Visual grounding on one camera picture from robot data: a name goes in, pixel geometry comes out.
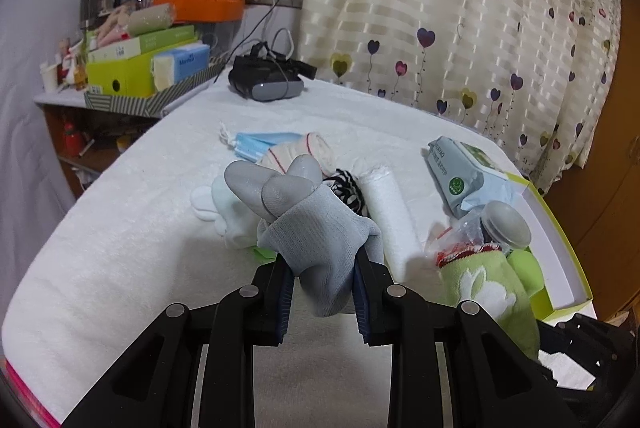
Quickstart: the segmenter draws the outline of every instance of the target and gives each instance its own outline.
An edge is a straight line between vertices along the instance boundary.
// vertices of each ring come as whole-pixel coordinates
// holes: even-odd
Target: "striped tray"
[[[162,109],[180,96],[196,88],[198,85],[217,76],[225,68],[222,59],[216,59],[212,65],[198,71],[196,74],[181,80],[171,87],[160,91],[148,98],[133,98],[106,94],[84,93],[84,103],[88,109],[108,113],[128,114],[131,116],[145,116],[146,118],[161,118]]]

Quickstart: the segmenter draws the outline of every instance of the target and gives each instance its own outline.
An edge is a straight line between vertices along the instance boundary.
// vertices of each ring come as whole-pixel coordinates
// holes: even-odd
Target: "orange basket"
[[[153,0],[158,4],[172,4],[176,22],[229,22],[241,20],[244,0]]]

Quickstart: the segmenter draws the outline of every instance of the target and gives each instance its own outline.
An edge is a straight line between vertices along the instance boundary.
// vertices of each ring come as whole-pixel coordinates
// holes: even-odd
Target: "black cable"
[[[260,26],[260,24],[262,24],[262,23],[264,22],[264,19],[265,19],[265,18],[267,18],[267,17],[269,17],[269,15],[271,15],[271,13],[273,12],[273,10],[277,7],[278,2],[280,2],[280,0],[276,0],[276,1],[275,1],[275,3],[274,3],[274,4],[273,4],[273,6],[269,9],[269,11],[268,11],[268,12],[266,12],[260,20],[258,20],[258,23],[257,23],[257,24],[254,26],[254,28],[249,32],[249,34],[248,34],[247,36],[245,36],[245,37],[240,41],[240,43],[232,49],[231,53],[229,53],[229,56],[228,56],[228,57],[226,58],[226,60],[225,60],[225,66],[226,66],[226,64],[229,62],[229,60],[231,60],[231,58],[233,57],[234,53],[238,50],[238,48],[239,48],[240,46],[242,46],[242,44],[244,44],[247,40],[249,40],[249,38],[251,38],[252,34],[254,34],[254,33],[255,33],[255,30],[257,30],[257,29],[258,29],[258,26]],[[216,77],[213,79],[212,84],[214,84],[215,82],[217,82],[217,81],[218,81],[218,78],[220,78],[220,75],[222,74],[222,71],[220,71],[220,72],[216,75]]]

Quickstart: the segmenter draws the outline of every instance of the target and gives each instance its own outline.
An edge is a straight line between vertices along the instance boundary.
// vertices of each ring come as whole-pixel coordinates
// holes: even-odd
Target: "blue face mask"
[[[292,143],[298,141],[301,134],[295,132],[273,132],[266,134],[246,134],[239,132],[236,134],[236,144],[234,150],[236,156],[257,163],[274,145],[281,143]]]

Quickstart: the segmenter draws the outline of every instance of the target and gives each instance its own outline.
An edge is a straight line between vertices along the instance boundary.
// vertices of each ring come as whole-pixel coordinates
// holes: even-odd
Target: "wet wipes package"
[[[429,147],[429,167],[454,217],[489,201],[513,204],[512,182],[480,148],[445,136]]]

